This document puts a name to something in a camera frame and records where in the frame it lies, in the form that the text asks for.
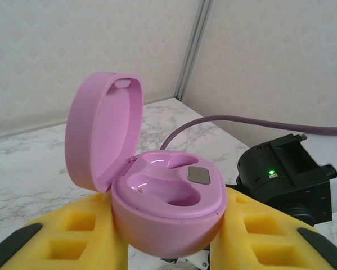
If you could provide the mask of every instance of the white marble countertop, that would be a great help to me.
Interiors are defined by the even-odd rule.
[[[200,117],[177,100],[145,105],[137,154],[159,149],[170,132]],[[0,242],[29,220],[80,199],[90,191],[75,186],[64,160],[65,125],[0,139]],[[227,183],[235,183],[237,161],[247,147],[212,123],[192,127],[168,149],[211,160]],[[337,213],[317,228],[337,245]],[[169,264],[130,247],[129,269],[196,269],[188,262]]]

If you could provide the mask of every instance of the open lid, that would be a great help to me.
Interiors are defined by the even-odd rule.
[[[77,186],[110,189],[136,152],[142,114],[142,85],[134,74],[98,72],[81,84],[65,137],[67,170]]]

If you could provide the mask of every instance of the white wall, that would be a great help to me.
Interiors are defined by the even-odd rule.
[[[0,136],[64,121],[82,80],[139,74],[172,97],[199,1],[0,1]]]
[[[337,0],[216,0],[183,100],[203,115],[337,125]],[[218,124],[250,146],[288,134]]]

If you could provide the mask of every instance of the earbud charging case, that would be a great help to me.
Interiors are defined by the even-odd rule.
[[[141,80],[99,72],[79,87],[65,138],[66,165],[83,188],[112,192],[114,222],[134,247],[179,258],[207,247],[227,207],[219,170],[179,151],[135,156],[143,115]]]

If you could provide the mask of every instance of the yellow foam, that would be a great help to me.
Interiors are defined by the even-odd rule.
[[[228,207],[211,243],[211,270],[330,270],[297,232],[313,227],[228,188]]]
[[[1,270],[128,269],[128,243],[118,234],[111,192],[93,194],[43,215],[43,228]]]

